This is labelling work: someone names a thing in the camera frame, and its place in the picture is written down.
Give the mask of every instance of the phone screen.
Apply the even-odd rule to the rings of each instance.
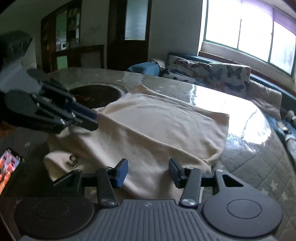
[[[3,192],[4,187],[9,181],[12,173],[20,164],[21,158],[14,156],[11,150],[7,149],[0,158],[0,195]]]

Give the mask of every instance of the pillow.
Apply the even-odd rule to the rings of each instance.
[[[250,66],[240,64],[211,63],[207,74],[210,88],[246,98],[250,84]]]
[[[247,100],[252,101],[263,113],[270,115],[277,121],[281,120],[281,96],[281,92],[250,80]]]
[[[210,67],[211,65],[209,64],[191,61],[174,55],[169,55],[166,63],[166,68],[168,70],[173,69],[175,73],[179,71],[179,74],[187,75],[189,77],[198,77],[196,74],[199,76],[206,75],[206,69],[209,70]]]
[[[162,77],[168,78],[168,79],[173,79],[173,80],[179,80],[179,81],[194,84],[194,85],[200,85],[203,87],[207,87],[207,81],[206,81],[206,79],[204,79],[202,77],[193,78],[193,77],[189,77],[189,76],[182,75],[179,73],[172,73],[168,69],[166,69],[164,71],[164,74],[162,75]]]

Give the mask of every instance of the window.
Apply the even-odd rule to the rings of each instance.
[[[145,40],[148,0],[127,0],[125,40]]]
[[[208,0],[205,41],[250,54],[292,75],[296,21],[257,0]]]

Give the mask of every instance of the star pattern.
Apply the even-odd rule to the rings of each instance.
[[[281,196],[283,198],[283,201],[288,200],[288,196],[287,196],[287,194],[285,192],[283,192],[283,194]]]
[[[271,180],[271,187],[272,187],[272,190],[277,190],[277,183],[275,183],[273,180]]]
[[[262,191],[261,191],[263,194],[267,195],[268,196],[268,191],[265,191],[264,188],[262,188]]]

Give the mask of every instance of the circular pad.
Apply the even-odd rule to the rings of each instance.
[[[253,188],[222,188],[202,215],[219,232],[249,239],[273,234],[282,220],[281,206]]]
[[[230,202],[227,205],[227,210],[236,218],[251,219],[257,217],[261,213],[262,208],[260,204],[256,203],[255,201],[248,199],[238,199]]]
[[[14,212],[22,235],[47,240],[77,233],[93,215],[93,204],[85,197],[25,198]]]

